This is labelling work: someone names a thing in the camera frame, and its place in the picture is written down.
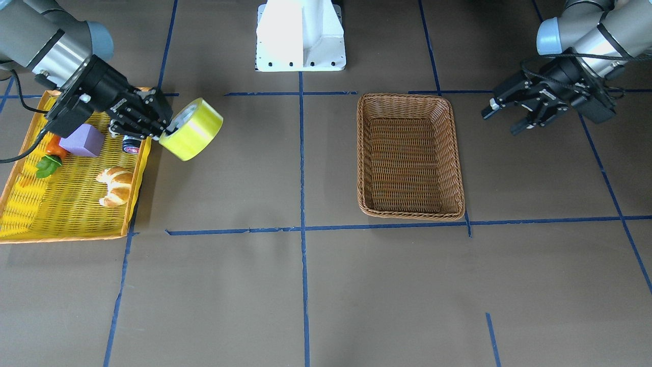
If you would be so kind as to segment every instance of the wicker basket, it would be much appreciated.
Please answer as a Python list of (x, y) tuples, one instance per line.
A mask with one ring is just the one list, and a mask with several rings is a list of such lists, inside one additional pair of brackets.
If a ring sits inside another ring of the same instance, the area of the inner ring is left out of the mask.
[(358, 203), (374, 217), (464, 216), (451, 104), (428, 95), (370, 93), (358, 101)]

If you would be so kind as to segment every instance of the croissant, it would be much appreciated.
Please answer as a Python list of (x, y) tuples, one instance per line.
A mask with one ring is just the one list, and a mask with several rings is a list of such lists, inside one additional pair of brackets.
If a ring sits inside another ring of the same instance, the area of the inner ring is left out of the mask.
[(107, 185), (108, 193), (100, 199), (100, 205), (114, 207), (126, 203), (131, 192), (133, 177), (133, 173), (120, 166), (103, 170), (96, 180)]

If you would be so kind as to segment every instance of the yellow tray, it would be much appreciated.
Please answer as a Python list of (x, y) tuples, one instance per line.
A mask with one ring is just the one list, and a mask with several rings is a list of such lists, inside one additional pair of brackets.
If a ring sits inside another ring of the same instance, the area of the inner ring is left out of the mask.
[[(49, 110), (58, 92), (43, 94), (38, 108)], [(138, 155), (122, 151), (122, 139), (111, 138), (110, 118), (96, 113), (87, 123), (105, 135), (97, 158), (68, 154), (57, 172), (44, 179), (35, 177), (36, 164), (45, 155), (52, 134), (48, 133), (25, 159), (14, 164), (0, 197), (0, 244), (73, 240), (108, 240), (126, 236), (138, 199), (151, 139), (141, 143)], [(35, 114), (21, 152), (35, 140), (45, 126), (42, 114)], [(134, 173), (132, 190), (125, 205), (106, 208), (99, 199), (106, 195), (106, 184), (95, 180), (105, 168), (122, 166)]]

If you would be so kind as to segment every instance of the purple cube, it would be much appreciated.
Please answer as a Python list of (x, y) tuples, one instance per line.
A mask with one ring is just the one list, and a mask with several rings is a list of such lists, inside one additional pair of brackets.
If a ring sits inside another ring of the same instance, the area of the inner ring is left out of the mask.
[(61, 138), (59, 146), (80, 157), (98, 157), (104, 144), (104, 134), (95, 126), (84, 123), (67, 138)]

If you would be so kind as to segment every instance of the brown floor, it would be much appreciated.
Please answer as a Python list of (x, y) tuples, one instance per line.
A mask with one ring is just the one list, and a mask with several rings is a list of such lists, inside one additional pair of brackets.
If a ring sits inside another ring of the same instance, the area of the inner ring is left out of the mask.
[[(107, 26), (132, 84), (225, 123), (189, 162), (155, 144), (138, 235), (0, 246), (0, 366), (650, 364), (649, 63), (612, 121), (514, 138), (524, 110), (480, 111), (561, 0), (345, 1), (346, 70), (303, 75), (254, 71), (262, 2), (60, 0)], [(453, 105), (465, 221), (357, 206), (357, 100), (410, 91)], [(15, 93), (0, 157), (31, 119)]]

